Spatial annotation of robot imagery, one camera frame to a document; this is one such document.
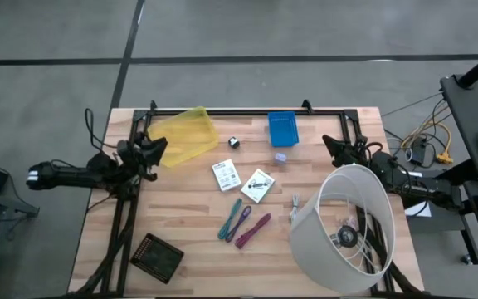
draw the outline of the wooden tabletop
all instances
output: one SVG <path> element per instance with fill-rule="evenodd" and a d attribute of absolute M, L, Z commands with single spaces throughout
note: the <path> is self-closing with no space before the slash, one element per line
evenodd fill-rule
<path fill-rule="evenodd" d="M 384 150 L 388 150 L 379 109 L 357 109 L 363 135 L 368 137 L 369 142 L 381 142 Z M 117 140 L 128 138 L 133 111 L 112 110 L 106 143 L 114 144 Z M 153 123 L 163 119 L 155 117 Z M 269 142 L 266 116 L 212 117 L 219 134 L 217 148 L 171 169 L 164 166 L 153 168 L 158 173 L 158 180 L 142 184 L 131 255 L 146 233 L 162 238 L 184 251 L 185 255 L 169 284 L 163 284 L 129 265 L 126 296 L 338 295 L 311 281 L 295 263 L 289 244 L 289 213 L 292 194 L 299 194 L 300 206 L 303 205 L 334 171 L 321 136 L 327 134 L 342 139 L 339 118 L 297 116 L 296 119 L 299 144 L 292 148 L 273 148 Z M 232 136 L 241 141 L 239 149 L 232 149 L 227 144 Z M 273 163 L 276 152 L 287 155 L 285 166 Z M 259 204 L 242 194 L 240 188 L 225 193 L 219 190 L 211 166 L 226 159 L 233 160 L 243 183 L 256 169 L 263 170 L 276 180 Z M 103 190 L 94 190 L 90 204 L 107 195 Z M 270 222 L 242 250 L 233 243 L 217 239 L 217 232 L 238 198 L 243 199 L 243 206 L 250 204 L 252 212 L 236 236 L 253 227 L 265 213 L 272 215 Z M 415 287 L 423 289 L 401 199 L 395 195 L 389 198 L 396 227 L 393 260 Z M 347 208 L 326 205 L 320 209 L 325 228 L 335 230 L 348 217 Z M 115 200 L 111 199 L 87 214 L 70 291 L 81 287 L 105 256 L 114 211 Z"/>

